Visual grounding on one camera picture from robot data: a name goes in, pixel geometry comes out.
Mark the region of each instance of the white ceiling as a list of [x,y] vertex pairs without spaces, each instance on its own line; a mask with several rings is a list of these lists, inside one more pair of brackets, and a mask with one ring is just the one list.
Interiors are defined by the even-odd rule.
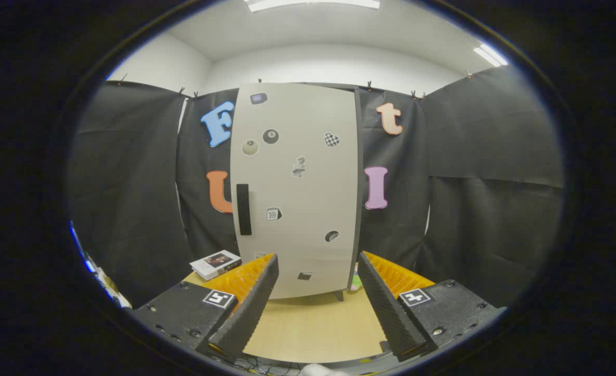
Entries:
[[212,62],[265,48],[345,43],[420,57],[460,74],[491,67],[473,52],[478,40],[408,0],[381,0],[378,10],[300,4],[255,14],[244,0],[224,0],[169,33]]

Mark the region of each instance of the clip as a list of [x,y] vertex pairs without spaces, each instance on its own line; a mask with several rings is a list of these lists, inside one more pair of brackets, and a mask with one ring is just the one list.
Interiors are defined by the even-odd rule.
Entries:
[[122,79],[120,79],[120,82],[117,83],[118,86],[122,85],[122,81],[125,80],[125,77],[127,77],[127,73],[124,76],[122,76]]

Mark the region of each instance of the white cabinet door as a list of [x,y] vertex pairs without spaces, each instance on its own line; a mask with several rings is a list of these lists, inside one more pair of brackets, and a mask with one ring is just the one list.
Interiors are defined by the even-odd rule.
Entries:
[[[232,124],[234,224],[244,262],[278,255],[271,298],[348,288],[359,168],[353,93],[303,84],[241,86]],[[239,207],[237,185],[247,185],[248,205]],[[242,235],[247,224],[250,235]]]

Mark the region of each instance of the green object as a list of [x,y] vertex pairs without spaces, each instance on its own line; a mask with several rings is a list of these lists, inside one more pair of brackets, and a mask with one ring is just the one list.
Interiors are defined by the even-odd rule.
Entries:
[[352,286],[350,286],[350,290],[351,291],[359,290],[361,286],[362,286],[361,278],[359,278],[359,275],[357,274],[357,272],[355,272],[354,276],[352,276]]

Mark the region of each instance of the wooden table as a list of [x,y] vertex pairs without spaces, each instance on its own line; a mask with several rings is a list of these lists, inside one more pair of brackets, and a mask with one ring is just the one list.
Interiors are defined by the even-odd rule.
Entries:
[[[184,281],[202,285],[191,273]],[[287,362],[336,362],[370,357],[382,352],[386,340],[363,288],[267,302],[244,352]]]

